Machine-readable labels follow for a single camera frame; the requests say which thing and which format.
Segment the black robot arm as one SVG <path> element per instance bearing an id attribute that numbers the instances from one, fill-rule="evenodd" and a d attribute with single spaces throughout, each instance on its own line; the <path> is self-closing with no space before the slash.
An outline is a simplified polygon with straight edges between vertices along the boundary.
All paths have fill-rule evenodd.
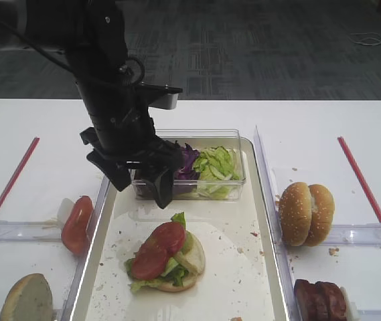
<path id="1" fill-rule="evenodd" d="M 160 208 L 183 166 L 176 143 L 159 138 L 149 108 L 171 110 L 180 88 L 145 84 L 129 66 L 123 12 L 114 1 L 0 1 L 0 50 L 33 49 L 70 72 L 92 121 L 87 159 L 122 191 L 137 169 Z"/>

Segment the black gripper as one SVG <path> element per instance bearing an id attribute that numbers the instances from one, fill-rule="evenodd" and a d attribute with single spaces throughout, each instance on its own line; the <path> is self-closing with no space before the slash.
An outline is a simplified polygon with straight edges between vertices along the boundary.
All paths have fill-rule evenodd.
<path id="1" fill-rule="evenodd" d="M 131 184 L 128 169 L 146 169 L 145 184 L 164 209 L 173 199 L 173 172 L 182 166 L 182 155 L 176 143 L 157 136 L 150 107 L 135 88 L 79 83 L 92 121 L 80 137 L 92 146 L 86 159 L 120 192 Z"/>

